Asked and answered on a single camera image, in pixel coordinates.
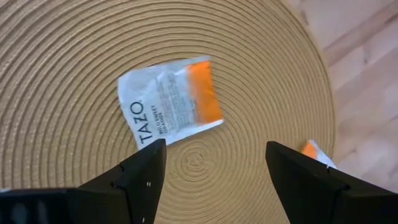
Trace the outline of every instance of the spiral weave pattern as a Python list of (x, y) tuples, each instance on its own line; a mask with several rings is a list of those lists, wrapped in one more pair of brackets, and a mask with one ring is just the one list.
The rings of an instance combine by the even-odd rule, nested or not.
[(333, 99), (279, 0), (0, 0), (0, 186), (80, 185), (136, 152), (116, 80), (209, 55), (225, 122), (173, 144), (157, 223), (285, 223), (268, 140), (330, 156)]

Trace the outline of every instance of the beige placemat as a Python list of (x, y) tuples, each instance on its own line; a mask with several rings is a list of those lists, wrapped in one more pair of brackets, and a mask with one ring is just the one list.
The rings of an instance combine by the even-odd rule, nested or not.
[(116, 96), (133, 68), (210, 55), (225, 117), (168, 147), (158, 223), (283, 223), (268, 140), (330, 156), (312, 38), (277, 0), (0, 0), (0, 185), (77, 186), (136, 151)]

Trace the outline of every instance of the jute placemat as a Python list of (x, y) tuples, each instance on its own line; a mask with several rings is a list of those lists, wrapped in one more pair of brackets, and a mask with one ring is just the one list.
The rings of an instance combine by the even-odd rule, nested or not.
[(1, 187), (77, 186), (136, 151), (124, 72), (209, 55), (224, 124), (168, 147), (158, 223), (283, 223), (268, 140), (330, 156), (319, 52), (277, 0), (0, 0)]

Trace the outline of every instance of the hardwood floor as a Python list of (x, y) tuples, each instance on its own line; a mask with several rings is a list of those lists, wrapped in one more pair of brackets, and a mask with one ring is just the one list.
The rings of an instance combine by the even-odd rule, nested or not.
[(288, 0), (330, 66), (337, 168), (398, 192), (398, 0)]

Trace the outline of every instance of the tazo logo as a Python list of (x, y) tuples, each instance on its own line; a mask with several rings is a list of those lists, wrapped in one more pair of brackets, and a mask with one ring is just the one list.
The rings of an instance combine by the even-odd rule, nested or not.
[(142, 105), (142, 103), (140, 102), (133, 102), (130, 105), (130, 111), (134, 114), (137, 115), (134, 118), (134, 122), (136, 124), (141, 125), (141, 128), (138, 129), (138, 132), (142, 133), (142, 135), (139, 135), (139, 139), (141, 140), (141, 144), (144, 143), (145, 140), (150, 139), (152, 137), (152, 133), (148, 130), (148, 119), (147, 119), (147, 115), (145, 113), (143, 113), (141, 115), (141, 113), (144, 111), (144, 105)]

